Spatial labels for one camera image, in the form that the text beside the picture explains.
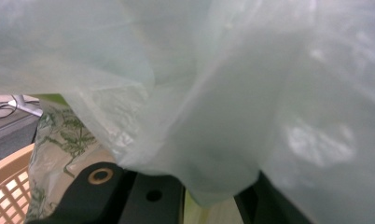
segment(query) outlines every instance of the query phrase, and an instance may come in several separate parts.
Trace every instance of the peach plastic basket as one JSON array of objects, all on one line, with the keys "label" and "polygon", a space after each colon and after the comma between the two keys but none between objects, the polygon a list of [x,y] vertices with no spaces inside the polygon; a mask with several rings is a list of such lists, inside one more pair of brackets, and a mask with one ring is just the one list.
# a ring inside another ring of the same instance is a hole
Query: peach plastic basket
[{"label": "peach plastic basket", "polygon": [[30,202],[28,162],[34,144],[0,161],[0,223],[23,223]]}]

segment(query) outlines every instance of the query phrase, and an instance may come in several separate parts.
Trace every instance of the cable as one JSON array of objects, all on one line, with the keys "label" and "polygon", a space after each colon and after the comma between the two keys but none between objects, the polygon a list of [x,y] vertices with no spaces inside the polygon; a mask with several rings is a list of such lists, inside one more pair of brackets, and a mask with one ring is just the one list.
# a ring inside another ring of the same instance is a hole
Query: cable
[{"label": "cable", "polygon": [[1,116],[0,119],[5,119],[5,118],[9,117],[10,115],[12,115],[17,110],[17,101],[16,101],[16,98],[13,95],[11,95],[11,97],[16,102],[16,105],[12,106],[12,105],[9,105],[8,102],[0,102],[0,111],[2,111],[2,110],[10,110],[10,113],[8,113],[8,114],[6,114],[4,116]]}]

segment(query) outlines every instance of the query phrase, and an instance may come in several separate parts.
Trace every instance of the metal grommet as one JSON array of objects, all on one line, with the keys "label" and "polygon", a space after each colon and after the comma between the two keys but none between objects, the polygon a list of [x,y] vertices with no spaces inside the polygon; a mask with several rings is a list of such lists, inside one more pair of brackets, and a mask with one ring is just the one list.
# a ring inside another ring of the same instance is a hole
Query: metal grommet
[{"label": "metal grommet", "polygon": [[113,171],[109,168],[97,169],[89,175],[89,183],[92,185],[100,185],[110,180],[113,176]]}]

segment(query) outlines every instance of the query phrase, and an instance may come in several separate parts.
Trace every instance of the plastic bag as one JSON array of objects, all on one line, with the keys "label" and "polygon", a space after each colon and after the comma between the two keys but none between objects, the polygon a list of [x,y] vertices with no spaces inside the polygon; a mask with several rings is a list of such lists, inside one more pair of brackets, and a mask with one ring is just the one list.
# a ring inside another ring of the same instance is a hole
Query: plastic bag
[{"label": "plastic bag", "polygon": [[0,1],[5,92],[61,93],[202,204],[262,169],[314,222],[375,222],[375,0]]}]

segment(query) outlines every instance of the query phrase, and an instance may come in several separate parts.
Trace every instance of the black plastic part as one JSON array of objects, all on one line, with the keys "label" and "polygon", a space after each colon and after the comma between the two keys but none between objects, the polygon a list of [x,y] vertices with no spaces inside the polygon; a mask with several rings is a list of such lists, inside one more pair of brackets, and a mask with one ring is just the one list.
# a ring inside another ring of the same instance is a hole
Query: black plastic part
[{"label": "black plastic part", "polygon": [[311,223],[263,174],[234,199],[244,224]]},{"label": "black plastic part", "polygon": [[257,211],[257,194],[251,186],[234,197],[237,207],[240,211],[244,224],[255,223],[255,213]]},{"label": "black plastic part", "polygon": [[[112,178],[93,185],[89,176],[100,168],[113,171]],[[64,193],[54,213],[29,224],[117,223],[136,173],[125,172],[110,162],[99,162],[84,169]]]},{"label": "black plastic part", "polygon": [[139,174],[118,224],[182,224],[184,199],[174,177]]}]

